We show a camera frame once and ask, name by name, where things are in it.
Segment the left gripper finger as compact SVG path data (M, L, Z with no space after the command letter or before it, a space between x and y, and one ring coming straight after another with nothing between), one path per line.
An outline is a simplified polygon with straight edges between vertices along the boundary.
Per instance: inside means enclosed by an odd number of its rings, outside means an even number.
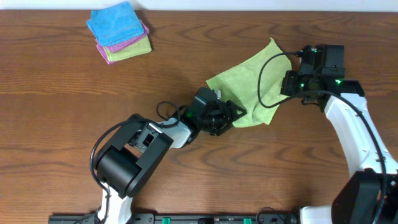
M240 119L241 117L247 115L247 111L244 108L238 106L231 100L228 100L225 104L230 119Z
M210 129L210 135L211 136L220 136L220 135L224 134L225 132L227 132L231 128L233 128L232 123L225 123L225 124L222 124L220 127L212 127Z

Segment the light green microfiber cloth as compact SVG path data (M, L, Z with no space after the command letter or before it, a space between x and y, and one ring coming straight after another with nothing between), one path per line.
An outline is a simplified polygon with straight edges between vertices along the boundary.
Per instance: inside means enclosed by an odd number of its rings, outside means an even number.
M288 57L278 56L261 71L263 64L279 53L281 49L274 39L270 39L269 44L253 57L206 81L212 90L221 92L223 101L231 100L247 111L246 115L233 123L234 127L247 128L271 123L278 107L265 108L260 104L257 85L261 85L261 100L267 106L286 98L280 89L286 71L292 69Z

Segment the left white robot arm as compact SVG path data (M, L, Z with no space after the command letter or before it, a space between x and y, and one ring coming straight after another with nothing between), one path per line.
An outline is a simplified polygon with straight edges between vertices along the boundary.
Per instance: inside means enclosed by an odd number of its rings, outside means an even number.
M200 131L220 136L246 115L231 100L199 100L175 107L175 113L156 123L139 114L109 128L96 141L90 172L103 190L95 223L127 223L131 204L169 149L189 145Z

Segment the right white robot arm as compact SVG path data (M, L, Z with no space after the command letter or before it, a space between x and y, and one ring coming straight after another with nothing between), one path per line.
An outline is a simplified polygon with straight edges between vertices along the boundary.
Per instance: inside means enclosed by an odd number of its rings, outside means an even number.
M331 205L303 207L301 223L397 223L397 161L369 115L358 80L346 79L342 45L307 45L296 52L281 94L316 104L333 125L349 169L349 181Z

